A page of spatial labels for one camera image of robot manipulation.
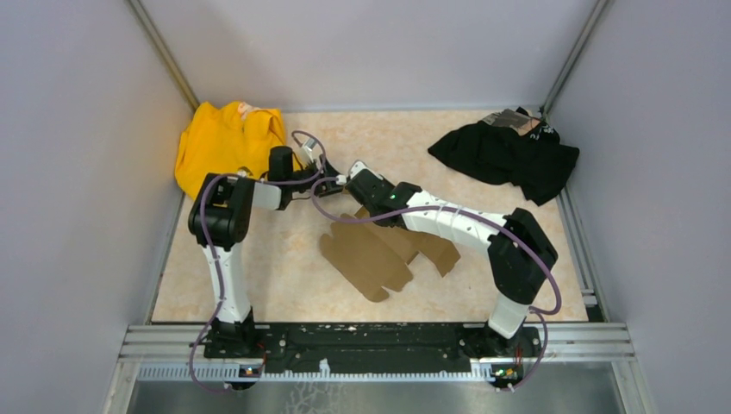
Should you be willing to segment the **brown cardboard box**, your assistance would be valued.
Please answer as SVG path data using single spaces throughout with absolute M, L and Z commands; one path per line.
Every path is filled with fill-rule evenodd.
M 380 227 L 374 223 L 330 223 L 320 237 L 322 256 L 367 300 L 385 301 L 414 278 L 409 265 L 424 256 L 441 276 L 461 259 L 455 245 L 428 233 Z

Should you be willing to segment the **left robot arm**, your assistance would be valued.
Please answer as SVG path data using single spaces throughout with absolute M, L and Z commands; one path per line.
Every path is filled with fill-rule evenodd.
M 209 321 L 208 342 L 222 342 L 239 357 L 252 354 L 258 344 L 253 307 L 247 294 L 241 244 L 250 228 L 252 210 L 285 210 L 297 194 L 327 197 L 343 190 L 344 177 L 326 160 L 302 151 L 303 163 L 291 147 L 269 153 L 268 167 L 258 178 L 247 173 L 208 174 L 188 217 L 209 265 L 216 298 Z

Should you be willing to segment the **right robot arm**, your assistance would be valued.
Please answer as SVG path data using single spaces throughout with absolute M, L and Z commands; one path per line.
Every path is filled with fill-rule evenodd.
M 558 254 L 529 211 L 497 214 L 467 208 L 418 185 L 394 185 L 362 162 L 335 181 L 377 225 L 439 236 L 487 259 L 498 289 L 485 332 L 493 354 L 507 355 L 516 348 L 518 330 L 530 312 L 555 315 L 561 310 L 563 298 L 551 273 Z

